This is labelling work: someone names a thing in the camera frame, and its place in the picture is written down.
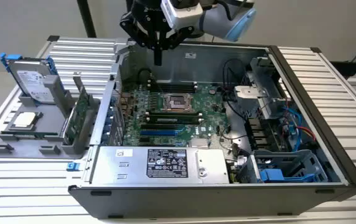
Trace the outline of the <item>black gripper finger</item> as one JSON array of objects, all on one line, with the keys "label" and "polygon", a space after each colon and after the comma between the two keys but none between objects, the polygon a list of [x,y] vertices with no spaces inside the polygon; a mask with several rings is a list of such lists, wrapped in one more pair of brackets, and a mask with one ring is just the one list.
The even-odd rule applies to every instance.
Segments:
[{"label": "black gripper finger", "polygon": [[161,31],[160,39],[158,39],[158,65],[162,65],[164,50],[177,48],[177,46],[192,35],[193,32],[195,32],[195,26],[189,26],[189,27],[180,29],[169,37],[166,36],[168,31],[166,30]]},{"label": "black gripper finger", "polygon": [[158,40],[156,31],[153,30],[153,23],[150,22],[150,29],[148,30],[148,33],[145,33],[136,23],[134,16],[124,15],[120,25],[130,37],[136,40],[137,44],[154,51],[154,65],[158,65]]}]

